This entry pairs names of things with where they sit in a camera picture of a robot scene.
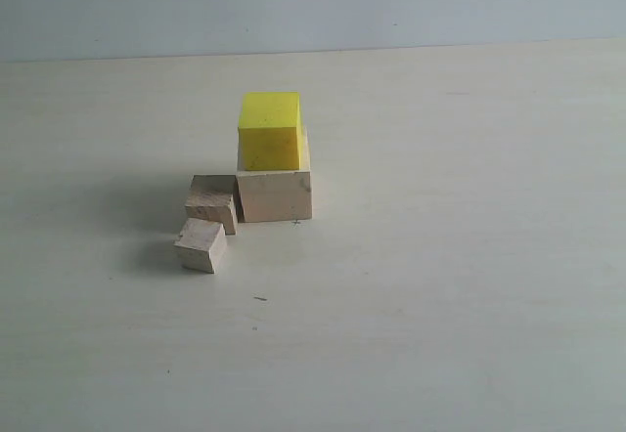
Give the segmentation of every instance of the large wooden block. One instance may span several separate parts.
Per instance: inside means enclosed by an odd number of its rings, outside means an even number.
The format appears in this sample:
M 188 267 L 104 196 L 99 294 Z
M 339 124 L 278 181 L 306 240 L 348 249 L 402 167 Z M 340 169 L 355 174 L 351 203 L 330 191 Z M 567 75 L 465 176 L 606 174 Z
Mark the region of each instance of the large wooden block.
M 187 217 L 221 222 L 226 235 L 237 232 L 237 178 L 234 175 L 196 175 L 185 202 Z
M 306 131 L 302 158 L 296 171 L 246 171 L 240 145 L 237 182 L 246 222 L 305 220 L 313 216 Z
M 303 144 L 299 94 L 247 93 L 239 119 L 239 144 L 244 170 L 299 170 Z
M 184 267 L 213 274 L 226 250 L 224 226 L 219 222 L 187 219 L 174 248 Z

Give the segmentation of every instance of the wall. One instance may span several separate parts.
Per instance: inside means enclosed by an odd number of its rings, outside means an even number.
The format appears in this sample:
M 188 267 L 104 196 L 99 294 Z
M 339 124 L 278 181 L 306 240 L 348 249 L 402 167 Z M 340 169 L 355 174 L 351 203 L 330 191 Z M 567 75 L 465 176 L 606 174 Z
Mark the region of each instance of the wall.
M 626 0 L 0 0 L 0 60 L 608 37 Z

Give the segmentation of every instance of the table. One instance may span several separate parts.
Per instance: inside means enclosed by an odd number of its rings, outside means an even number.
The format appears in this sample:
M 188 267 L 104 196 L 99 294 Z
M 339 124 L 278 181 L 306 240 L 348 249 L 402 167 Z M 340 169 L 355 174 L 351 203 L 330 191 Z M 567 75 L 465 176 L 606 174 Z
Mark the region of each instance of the table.
M 624 430 L 624 72 L 626 39 L 0 65 L 0 428 Z M 314 220 L 184 271 L 254 90 L 301 93 Z

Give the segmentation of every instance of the wooden block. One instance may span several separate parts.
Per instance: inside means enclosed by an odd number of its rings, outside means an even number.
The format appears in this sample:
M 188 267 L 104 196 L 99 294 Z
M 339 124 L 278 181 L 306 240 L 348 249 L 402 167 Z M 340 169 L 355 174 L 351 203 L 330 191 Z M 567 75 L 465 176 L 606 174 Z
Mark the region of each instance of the wooden block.
M 244 96 L 239 119 L 244 170 L 299 170 L 302 143 L 298 93 L 255 92 Z
M 234 175 L 196 175 L 185 202 L 187 217 L 221 222 L 226 235 L 237 232 L 237 178 Z
M 219 222 L 187 219 L 174 248 L 185 268 L 213 274 L 226 250 L 224 226 Z
M 246 222 L 305 220 L 313 216 L 311 164 L 306 131 L 296 171 L 246 171 L 240 145 L 237 182 Z

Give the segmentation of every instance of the yellow foam block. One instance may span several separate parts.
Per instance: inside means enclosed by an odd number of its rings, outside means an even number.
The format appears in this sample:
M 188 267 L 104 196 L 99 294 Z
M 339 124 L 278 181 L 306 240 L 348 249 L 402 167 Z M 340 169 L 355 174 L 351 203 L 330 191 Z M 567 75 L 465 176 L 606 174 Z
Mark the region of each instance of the yellow foam block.
M 300 95 L 246 93 L 239 141 L 247 171 L 298 170 L 303 149 Z

